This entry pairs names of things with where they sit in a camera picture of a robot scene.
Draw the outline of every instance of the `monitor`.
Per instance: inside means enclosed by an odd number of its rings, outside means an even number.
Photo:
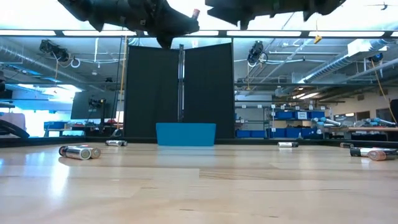
[[[71,119],[101,119],[102,109],[93,106],[93,102],[105,99],[105,119],[116,117],[116,108],[118,106],[115,91],[83,91],[75,94],[72,105]]]

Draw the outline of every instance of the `black robot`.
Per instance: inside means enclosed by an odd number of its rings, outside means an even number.
[[[248,28],[249,22],[256,16],[287,12],[303,11],[304,21],[316,12],[322,15],[332,13],[346,0],[206,0],[207,6],[213,7],[207,11],[210,16],[237,25],[240,22],[242,30]]]
[[[174,37],[199,30],[199,11],[188,17],[172,9],[166,0],[58,0],[80,21],[101,32],[105,23],[148,32],[162,48],[171,48]]]

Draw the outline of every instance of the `blue box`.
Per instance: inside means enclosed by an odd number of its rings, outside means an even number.
[[[324,111],[311,111],[309,112],[310,118],[323,118],[325,117],[325,112]]]
[[[214,146],[216,124],[156,123],[160,146]]]
[[[304,112],[304,111],[296,111],[296,112],[294,112],[294,118],[295,119],[299,119],[299,112],[301,112],[301,113],[306,113],[307,114],[307,119],[311,119],[310,117],[309,117],[309,113],[308,112]]]
[[[286,128],[287,138],[298,138],[301,133],[301,128]]]
[[[251,131],[248,130],[236,130],[237,138],[250,138]]]
[[[48,129],[65,129],[67,121],[47,121],[44,123],[44,130]]]
[[[252,138],[264,138],[266,136],[266,131],[251,131],[250,137]]]
[[[275,119],[292,119],[293,118],[293,112],[291,111],[277,111],[275,113]]]
[[[285,128],[276,128],[273,133],[271,128],[267,129],[269,138],[286,138],[286,129]]]
[[[316,129],[316,128],[302,128],[302,129],[301,129],[301,136],[302,136],[303,138],[304,138],[304,137],[307,137],[307,136],[311,135],[312,132],[313,132],[314,134],[316,134],[316,133],[317,133],[317,129]]]

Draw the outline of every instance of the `wooden floor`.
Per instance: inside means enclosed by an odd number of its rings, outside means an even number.
[[[398,161],[300,146],[0,149],[0,223],[397,223]]]

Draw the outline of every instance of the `black partition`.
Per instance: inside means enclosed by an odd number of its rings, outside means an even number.
[[[156,138],[156,123],[177,122],[178,50],[129,48],[124,134]]]
[[[217,139],[234,138],[233,46],[185,51],[185,123],[215,123]]]

